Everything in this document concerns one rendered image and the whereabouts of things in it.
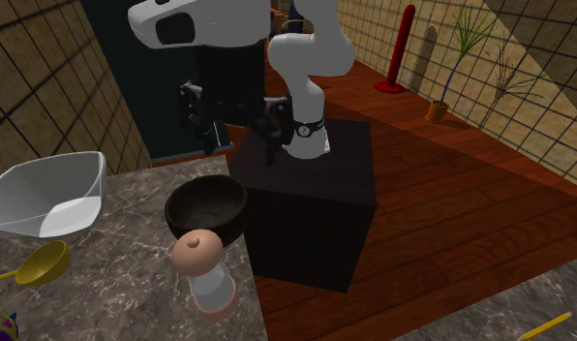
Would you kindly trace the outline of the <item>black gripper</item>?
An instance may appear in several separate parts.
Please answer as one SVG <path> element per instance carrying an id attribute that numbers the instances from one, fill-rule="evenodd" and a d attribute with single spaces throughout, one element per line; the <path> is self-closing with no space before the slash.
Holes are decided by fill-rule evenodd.
<path id="1" fill-rule="evenodd" d="M 265 41 L 250 46 L 197 46 L 199 85 L 177 87 L 180 125 L 202 143 L 203 153 L 231 147 L 225 125 L 251 128 L 265 143 L 265 164 L 290 144 L 292 98 L 265 96 Z"/>

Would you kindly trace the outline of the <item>red pole on round base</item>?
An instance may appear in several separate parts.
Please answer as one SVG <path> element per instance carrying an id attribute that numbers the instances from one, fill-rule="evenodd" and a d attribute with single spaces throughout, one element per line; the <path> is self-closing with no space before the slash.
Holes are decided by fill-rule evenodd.
<path id="1" fill-rule="evenodd" d="M 392 58 L 390 60 L 386 80 L 379 81 L 374 84 L 374 88 L 379 92 L 398 94 L 405 91 L 405 87 L 397 82 L 397 76 L 406 50 L 406 44 L 409 38 L 415 12 L 415 6 L 412 4 L 407 5 L 403 11 L 403 16 L 398 30 Z"/>

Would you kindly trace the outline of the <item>glass jar with pink lid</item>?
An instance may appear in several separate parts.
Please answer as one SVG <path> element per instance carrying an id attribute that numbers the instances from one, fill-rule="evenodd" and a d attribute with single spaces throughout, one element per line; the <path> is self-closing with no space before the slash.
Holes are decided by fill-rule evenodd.
<path id="1" fill-rule="evenodd" d="M 170 256 L 173 268 L 187 277 L 198 312 L 215 323 L 228 318 L 238 303 L 223 255 L 220 237 L 210 230 L 194 230 L 176 241 Z"/>

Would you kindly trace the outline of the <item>dark brown bowl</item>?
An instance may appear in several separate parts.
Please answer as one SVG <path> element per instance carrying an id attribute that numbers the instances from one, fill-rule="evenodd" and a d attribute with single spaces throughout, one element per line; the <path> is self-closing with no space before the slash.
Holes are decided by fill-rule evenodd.
<path id="1" fill-rule="evenodd" d="M 194 178 L 168 197 L 165 217 L 176 239 L 194 230 L 210 230 L 228 247 L 246 229 L 249 220 L 246 189 L 224 174 Z"/>

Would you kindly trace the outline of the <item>yellow scoop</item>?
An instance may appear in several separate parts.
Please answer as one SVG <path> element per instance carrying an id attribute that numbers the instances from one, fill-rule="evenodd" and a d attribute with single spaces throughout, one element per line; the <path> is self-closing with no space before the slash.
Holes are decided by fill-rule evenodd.
<path id="1" fill-rule="evenodd" d="M 14 277 L 21 286 L 38 287 L 59 278 L 71 260 L 70 246 L 62 240 L 54 240 L 31 253 L 18 269 L 0 274 L 0 281 Z"/>

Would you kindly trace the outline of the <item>white square bowl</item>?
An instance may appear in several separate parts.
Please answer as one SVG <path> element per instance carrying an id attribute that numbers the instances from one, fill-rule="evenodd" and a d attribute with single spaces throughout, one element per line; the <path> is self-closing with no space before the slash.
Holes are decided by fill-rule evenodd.
<path id="1" fill-rule="evenodd" d="M 106 198 L 99 151 L 25 162 L 0 175 L 0 235 L 52 238 L 91 227 Z"/>

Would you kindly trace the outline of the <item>green plant in orange pot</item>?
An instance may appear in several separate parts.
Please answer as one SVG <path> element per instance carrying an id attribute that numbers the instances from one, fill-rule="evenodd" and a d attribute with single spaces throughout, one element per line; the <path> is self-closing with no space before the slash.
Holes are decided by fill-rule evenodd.
<path id="1" fill-rule="evenodd" d="M 450 69 L 440 99 L 430 104 L 429 110 L 425 115 L 425 118 L 432 123 L 441 123 L 447 114 L 449 103 L 445 101 L 446 93 L 460 63 L 480 41 L 489 36 L 497 21 L 496 18 L 489 18 L 489 10 L 479 9 L 476 16 L 473 16 L 474 12 L 473 6 L 463 7 L 459 14 L 455 16 L 454 36 L 458 42 L 459 54 L 454 66 Z"/>

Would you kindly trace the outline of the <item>dark door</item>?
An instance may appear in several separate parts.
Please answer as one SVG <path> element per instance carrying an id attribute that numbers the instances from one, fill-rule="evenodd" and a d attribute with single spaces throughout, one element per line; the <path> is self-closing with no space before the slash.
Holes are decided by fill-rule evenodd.
<path id="1" fill-rule="evenodd" d="M 203 153 L 180 124 L 177 87 L 197 79 L 192 47 L 152 49 L 133 33 L 128 10 L 142 0 L 79 0 L 153 163 Z"/>

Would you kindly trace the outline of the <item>yellow pencil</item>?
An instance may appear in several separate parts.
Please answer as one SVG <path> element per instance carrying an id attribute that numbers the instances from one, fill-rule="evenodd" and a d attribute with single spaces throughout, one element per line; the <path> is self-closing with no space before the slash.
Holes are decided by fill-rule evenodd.
<path id="1" fill-rule="evenodd" d="M 571 319 L 573 317 L 573 313 L 572 312 L 566 312 L 564 314 L 561 314 L 559 316 L 557 316 L 556 318 L 554 318 L 553 320 L 544 323 L 543 325 L 540 325 L 524 334 L 522 334 L 517 341 L 528 341 L 536 336 L 538 336 L 539 334 L 549 330 L 550 328 L 554 327 L 554 326 L 558 326 L 559 324 Z"/>

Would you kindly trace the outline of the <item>dark robot stand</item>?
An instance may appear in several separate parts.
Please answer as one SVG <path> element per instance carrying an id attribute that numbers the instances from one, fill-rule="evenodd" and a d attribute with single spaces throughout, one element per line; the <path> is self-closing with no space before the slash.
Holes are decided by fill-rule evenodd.
<path id="1" fill-rule="evenodd" d="M 253 133 L 229 163 L 248 191 L 244 232 L 256 275 L 344 293 L 377 209 L 370 125 L 329 119 L 331 150 L 317 159 L 280 153 L 265 162 Z"/>

